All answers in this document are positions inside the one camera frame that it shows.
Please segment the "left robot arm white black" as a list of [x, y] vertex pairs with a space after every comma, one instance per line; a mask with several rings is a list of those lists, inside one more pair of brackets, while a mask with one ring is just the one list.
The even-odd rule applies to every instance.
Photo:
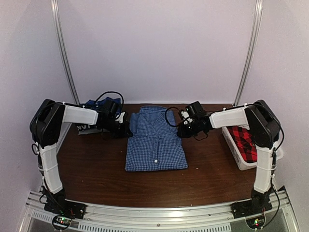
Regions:
[[115, 138], [129, 138], [133, 133], [127, 121], [128, 113], [113, 100], [93, 106], [56, 102], [46, 99], [33, 117], [29, 129], [33, 152], [38, 155], [38, 168], [43, 177], [50, 206], [60, 215], [70, 207], [60, 180], [56, 158], [57, 143], [64, 123], [96, 126], [107, 130]]

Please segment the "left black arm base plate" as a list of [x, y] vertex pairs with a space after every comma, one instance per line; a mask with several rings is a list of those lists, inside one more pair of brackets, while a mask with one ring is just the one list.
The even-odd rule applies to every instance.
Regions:
[[67, 218], [83, 219], [86, 205], [83, 203], [66, 201], [64, 208], [61, 208], [56, 203], [47, 202], [44, 206], [44, 210]]

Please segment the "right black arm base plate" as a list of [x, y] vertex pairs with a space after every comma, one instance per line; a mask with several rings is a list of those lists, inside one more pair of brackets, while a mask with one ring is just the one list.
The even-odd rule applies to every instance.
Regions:
[[234, 219], [262, 214], [273, 208], [271, 203], [266, 203], [263, 206], [254, 206], [252, 200], [235, 202], [230, 207]]

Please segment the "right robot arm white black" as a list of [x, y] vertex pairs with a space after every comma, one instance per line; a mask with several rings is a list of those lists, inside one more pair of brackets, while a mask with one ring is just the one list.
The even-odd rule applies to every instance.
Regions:
[[284, 133], [277, 117], [264, 100], [221, 111], [207, 112], [200, 102], [194, 102], [179, 112], [176, 125], [180, 138], [190, 138], [198, 133], [231, 126], [249, 128], [257, 150], [257, 170], [248, 210], [258, 213], [269, 201], [272, 179], [277, 166], [277, 150], [282, 145]]

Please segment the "blue small-check long sleeve shirt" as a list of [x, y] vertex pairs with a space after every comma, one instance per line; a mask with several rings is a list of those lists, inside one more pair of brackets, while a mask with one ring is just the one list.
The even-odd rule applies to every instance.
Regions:
[[130, 118], [125, 170], [151, 172], [188, 168], [182, 140], [177, 136], [174, 113], [162, 106], [140, 108]]

